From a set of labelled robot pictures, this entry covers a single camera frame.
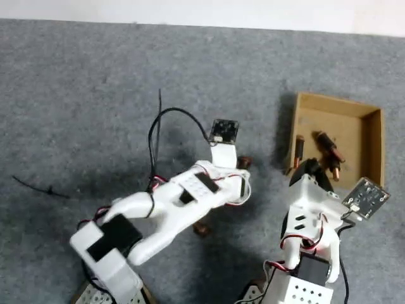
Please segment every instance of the cardboard box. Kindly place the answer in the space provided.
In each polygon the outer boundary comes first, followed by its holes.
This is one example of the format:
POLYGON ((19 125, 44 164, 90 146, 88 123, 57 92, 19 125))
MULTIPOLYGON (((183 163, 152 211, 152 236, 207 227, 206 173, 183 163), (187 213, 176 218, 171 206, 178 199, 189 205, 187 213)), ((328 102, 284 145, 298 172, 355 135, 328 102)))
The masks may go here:
POLYGON ((340 164, 340 181, 335 182, 326 169, 334 188, 352 189, 361 177, 384 186, 385 134, 381 108, 330 96, 299 93, 287 156, 288 174, 294 171, 297 135, 305 138, 302 160, 315 157, 326 167, 314 138, 319 131, 326 132, 346 158, 340 164))

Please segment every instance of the white plastic part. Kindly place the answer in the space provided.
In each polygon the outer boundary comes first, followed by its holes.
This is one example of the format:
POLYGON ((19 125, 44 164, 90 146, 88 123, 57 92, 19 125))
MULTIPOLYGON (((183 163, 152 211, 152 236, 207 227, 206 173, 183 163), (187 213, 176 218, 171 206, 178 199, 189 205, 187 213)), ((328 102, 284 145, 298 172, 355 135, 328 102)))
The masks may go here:
POLYGON ((89 222, 71 237, 70 244, 115 300, 118 303, 129 303, 140 292, 142 280, 122 254, 114 248, 102 259, 95 261, 87 251, 103 235, 94 222, 89 222))
POLYGON ((260 289, 256 285, 250 285, 243 298, 236 301, 237 304, 260 304, 261 299, 260 289))
POLYGON ((276 270, 261 304, 330 304, 333 290, 276 270))
POLYGON ((237 155, 234 144, 216 143, 211 147, 213 165, 219 168, 236 168, 237 155))
MULTIPOLYGON (((181 173, 159 186, 154 194, 154 210, 151 218, 156 218, 157 229, 154 234, 138 242, 128 255, 132 265, 141 265, 155 254, 166 248, 184 229, 204 217, 212 208, 223 206, 225 203, 237 201, 240 198, 242 177, 227 177, 239 174, 249 179, 246 170, 216 168, 208 161, 199 161, 197 166, 181 173), (207 172, 211 178, 216 177, 219 190, 211 192, 194 174, 207 172), (195 198, 190 203, 183 204, 180 195, 186 190, 195 198)), ((120 208, 120 203, 114 205, 110 212, 122 213, 127 216, 128 210, 120 208)))
MULTIPOLYGON (((102 293, 91 284, 88 284, 82 294, 72 304, 112 304, 112 300, 108 294, 102 293)), ((142 293, 137 293, 129 302, 120 304, 148 304, 148 302, 142 293)))
MULTIPOLYGON (((298 234, 317 241, 316 255, 330 262, 330 273, 327 282, 335 282, 339 276, 339 237, 336 229, 343 221, 343 214, 349 211, 340 203, 337 194, 323 190, 308 174, 289 187, 287 193, 289 217, 284 238, 298 234)), ((301 237, 288 237, 284 241, 285 266, 294 269, 300 261, 301 237)))
POLYGON ((212 208, 225 203, 238 203, 242 180, 249 181, 246 170, 218 168, 208 161, 198 161, 188 171, 157 187, 152 194, 135 193, 116 199, 104 222, 123 214, 128 219, 151 217, 156 220, 155 233, 139 241, 125 259, 117 249, 112 249, 96 262, 88 248, 103 236, 98 226, 89 222, 70 239, 71 246, 111 292, 118 303, 128 303, 137 295, 142 281, 130 265, 141 265, 166 248, 184 229, 204 217, 212 208), (204 172, 215 181, 219 189, 213 193, 195 174, 204 172), (184 204, 181 194, 187 191, 195 200, 184 204))

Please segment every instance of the gray carpet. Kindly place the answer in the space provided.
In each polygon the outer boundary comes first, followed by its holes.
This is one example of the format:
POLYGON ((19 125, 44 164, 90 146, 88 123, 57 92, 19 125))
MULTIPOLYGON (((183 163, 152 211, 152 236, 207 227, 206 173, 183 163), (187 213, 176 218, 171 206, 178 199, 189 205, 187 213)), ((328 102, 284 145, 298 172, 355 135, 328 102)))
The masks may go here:
MULTIPOLYGON (((66 303, 83 281, 68 245, 76 223, 144 189, 146 134, 165 107, 239 120, 237 149, 254 158, 253 196, 187 229, 139 268, 160 303, 233 303, 279 259, 288 180, 280 171, 297 91, 384 107, 389 202, 346 232, 350 303, 403 303, 405 289, 405 39, 166 25, 0 21, 1 303, 66 303), (11 176, 68 194, 61 199, 11 176)), ((163 121, 159 172, 209 159, 198 128, 163 121)), ((145 233, 153 226, 138 224, 145 233)), ((343 303, 342 277, 334 303, 343 303)))

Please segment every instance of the copper cylinder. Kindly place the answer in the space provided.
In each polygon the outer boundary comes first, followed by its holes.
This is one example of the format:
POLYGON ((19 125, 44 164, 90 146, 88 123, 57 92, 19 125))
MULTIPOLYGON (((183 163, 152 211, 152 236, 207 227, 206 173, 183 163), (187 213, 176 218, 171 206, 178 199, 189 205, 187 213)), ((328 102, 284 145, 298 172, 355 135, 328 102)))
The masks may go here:
POLYGON ((211 229, 204 223, 197 221, 194 224, 192 224, 192 229, 195 234, 201 236, 202 238, 205 238, 208 234, 211 233, 211 229))
POLYGON ((238 157, 238 164, 237 164, 237 168, 238 169, 244 169, 247 170, 250 168, 252 164, 252 158, 248 157, 248 156, 240 156, 238 157))
POLYGON ((304 155, 304 136, 297 135, 296 137, 296 152, 294 155, 294 169, 298 168, 299 163, 302 160, 302 156, 304 155))
POLYGON ((333 174, 333 179, 334 179, 334 181, 338 182, 339 179, 340 179, 339 168, 333 168, 332 174, 333 174))
POLYGON ((329 159, 329 170, 333 175, 333 180, 338 182, 340 180, 340 162, 333 155, 329 159))
POLYGON ((341 163, 346 160, 342 153, 337 149, 336 144, 327 136, 325 132, 319 132, 316 141, 323 149, 328 151, 330 154, 334 155, 341 163))

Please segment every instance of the white wall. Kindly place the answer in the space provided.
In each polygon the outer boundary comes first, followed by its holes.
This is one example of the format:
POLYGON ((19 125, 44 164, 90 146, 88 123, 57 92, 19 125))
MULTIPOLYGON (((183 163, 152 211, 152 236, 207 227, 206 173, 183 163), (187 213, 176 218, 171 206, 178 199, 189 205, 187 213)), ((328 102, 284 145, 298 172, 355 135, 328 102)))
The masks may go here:
POLYGON ((401 0, 0 0, 0 18, 319 30, 405 37, 401 0))

